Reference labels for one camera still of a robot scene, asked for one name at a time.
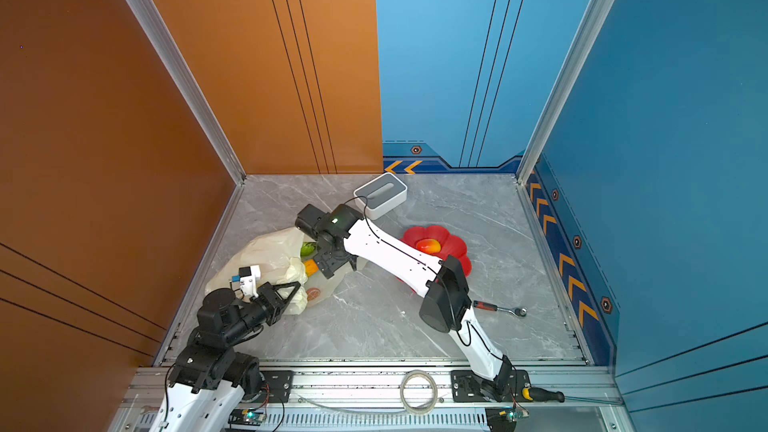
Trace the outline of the cream plastic bag orange prints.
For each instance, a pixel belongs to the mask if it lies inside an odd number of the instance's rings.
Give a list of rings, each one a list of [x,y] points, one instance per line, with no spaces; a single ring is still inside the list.
[[[301,257],[300,249],[304,242],[315,241],[296,228],[283,229],[253,239],[208,281],[205,292],[228,288],[233,290],[238,298],[249,302],[251,299],[244,299],[239,290],[232,288],[231,277],[237,274],[239,267],[258,264],[261,269],[258,286],[266,282],[280,284],[299,281],[302,284],[302,311],[285,313],[287,315],[303,313],[306,308],[313,307],[332,296],[343,279],[353,272],[350,265],[344,265],[330,279],[320,271],[307,277],[303,263],[313,260],[317,248],[312,256]]]

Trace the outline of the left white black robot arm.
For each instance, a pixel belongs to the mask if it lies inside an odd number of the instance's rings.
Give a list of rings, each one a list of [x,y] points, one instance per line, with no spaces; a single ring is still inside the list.
[[[301,286],[298,281],[259,286],[245,302],[229,288],[208,293],[197,312],[198,326],[165,376],[164,397],[152,431],[223,431],[257,426],[267,406],[286,417],[294,373],[263,372],[260,360],[235,347],[256,338],[282,317]]]

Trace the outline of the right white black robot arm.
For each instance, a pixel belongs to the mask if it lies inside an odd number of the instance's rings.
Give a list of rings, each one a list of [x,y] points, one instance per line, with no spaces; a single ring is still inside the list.
[[[477,320],[458,258],[422,253],[346,204],[331,212],[309,204],[298,213],[295,226],[316,242],[315,262],[325,277],[344,265],[356,268],[362,258],[404,282],[422,298],[422,321],[449,335],[463,352],[483,394],[496,402],[511,399],[514,367]]]

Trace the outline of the white grey tissue box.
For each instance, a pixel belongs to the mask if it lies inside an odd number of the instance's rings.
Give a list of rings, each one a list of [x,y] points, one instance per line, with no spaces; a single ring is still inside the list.
[[[407,185],[391,172],[385,172],[354,190],[358,208],[371,220],[377,220],[403,204],[407,196]]]

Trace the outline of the red orange peach fruit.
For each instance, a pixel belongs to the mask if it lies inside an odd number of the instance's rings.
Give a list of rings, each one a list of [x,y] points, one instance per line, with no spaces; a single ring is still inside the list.
[[[441,243],[433,238],[424,238],[415,244],[415,248],[428,255],[438,255],[441,252]]]

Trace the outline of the left green circuit board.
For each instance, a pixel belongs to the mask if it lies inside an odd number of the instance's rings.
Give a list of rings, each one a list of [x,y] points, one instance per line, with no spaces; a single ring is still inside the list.
[[[259,427],[266,422],[266,412],[255,408],[234,409],[227,419],[229,429],[238,427]]]

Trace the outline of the green circuit board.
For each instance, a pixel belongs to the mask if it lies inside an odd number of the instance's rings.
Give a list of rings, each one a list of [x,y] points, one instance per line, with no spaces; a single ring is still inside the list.
[[[521,420],[530,413],[523,407],[486,408],[486,423],[490,432],[515,432]]]
[[[266,422],[266,412],[255,408],[234,409],[227,419],[229,429],[238,427],[259,427]]]

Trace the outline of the red flower-shaped plate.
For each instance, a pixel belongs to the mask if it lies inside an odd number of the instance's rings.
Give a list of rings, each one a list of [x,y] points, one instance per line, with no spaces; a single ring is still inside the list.
[[[438,240],[442,245],[441,252],[438,255],[428,255],[418,251],[415,248],[415,244],[424,238]],[[458,287],[464,291],[469,290],[466,278],[472,272],[472,263],[468,257],[468,247],[461,237],[452,234],[448,229],[439,225],[430,225],[427,227],[414,226],[404,232],[401,241],[417,251],[417,257],[419,259],[424,259],[427,256],[430,256],[431,259],[427,261],[427,265],[429,270],[433,270],[434,274],[437,274],[440,271],[440,261],[444,261],[449,257],[455,258],[460,264],[461,274],[463,275],[463,278],[457,278]]]

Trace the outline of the coiled clear tube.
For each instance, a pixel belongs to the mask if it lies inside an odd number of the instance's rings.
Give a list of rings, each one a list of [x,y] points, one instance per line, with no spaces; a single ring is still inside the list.
[[[436,380],[423,370],[408,371],[398,388],[404,411],[416,416],[427,415],[436,408],[440,399],[438,392]]]

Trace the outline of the red black ratchet wrench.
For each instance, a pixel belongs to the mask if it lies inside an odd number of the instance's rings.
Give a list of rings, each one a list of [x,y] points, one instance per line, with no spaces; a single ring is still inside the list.
[[[496,305],[496,304],[493,304],[493,303],[477,301],[477,300],[475,300],[473,302],[473,307],[477,308],[477,309],[480,309],[480,310],[489,311],[489,312],[506,313],[506,314],[510,314],[510,315],[513,315],[513,316],[516,316],[516,317],[526,317],[527,316],[526,309],[522,308],[522,307],[509,308],[509,307],[503,307],[503,306],[499,306],[499,305]]]

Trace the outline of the right green circuit board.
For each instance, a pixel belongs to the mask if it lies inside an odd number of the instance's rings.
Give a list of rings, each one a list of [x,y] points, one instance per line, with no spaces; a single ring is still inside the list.
[[[521,420],[530,413],[523,407],[486,408],[486,423],[490,432],[515,432]]]

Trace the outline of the yellow black screwdriver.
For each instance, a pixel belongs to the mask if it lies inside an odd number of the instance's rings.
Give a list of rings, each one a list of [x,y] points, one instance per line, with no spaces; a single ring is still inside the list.
[[[565,395],[562,392],[549,391],[540,387],[523,388],[522,397],[529,402],[564,403],[566,400]]]

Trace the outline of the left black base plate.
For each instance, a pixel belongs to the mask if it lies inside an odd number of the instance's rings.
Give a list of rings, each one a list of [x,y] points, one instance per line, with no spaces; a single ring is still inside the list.
[[[286,403],[291,394],[294,380],[293,370],[261,370],[249,377],[243,386],[243,403],[270,404]]]

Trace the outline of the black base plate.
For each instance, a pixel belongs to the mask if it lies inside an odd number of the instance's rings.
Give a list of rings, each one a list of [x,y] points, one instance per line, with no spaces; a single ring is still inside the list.
[[[513,370],[503,385],[483,379],[471,370],[453,370],[450,378],[456,403],[515,402],[523,399],[523,389],[531,385],[529,375],[524,370]]]
[[[243,386],[243,403],[270,404],[286,403],[291,394],[294,380],[293,370],[261,370],[249,377]]]

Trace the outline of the aluminium rail frame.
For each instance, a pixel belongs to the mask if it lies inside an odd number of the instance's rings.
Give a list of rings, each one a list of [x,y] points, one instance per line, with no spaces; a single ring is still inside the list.
[[[486,408],[523,407],[530,416],[516,431],[631,431],[634,425],[613,377],[604,367],[577,362],[523,361],[514,370],[528,373],[531,385],[565,395],[564,403],[456,403],[450,373],[469,370],[462,360],[267,361],[260,370],[293,370],[286,417],[278,426],[280,407],[267,406],[259,427],[223,431],[489,431]],[[439,402],[429,414],[404,411],[398,388],[408,371],[423,370],[436,380]],[[152,431],[164,397],[166,368],[139,369],[108,428]]]

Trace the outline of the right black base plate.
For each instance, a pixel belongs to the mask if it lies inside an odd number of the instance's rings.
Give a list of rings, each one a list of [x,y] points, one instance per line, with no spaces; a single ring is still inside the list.
[[[483,379],[471,370],[453,370],[450,378],[456,403],[515,402],[523,399],[523,389],[531,385],[529,375],[524,370],[513,370],[503,385]]]

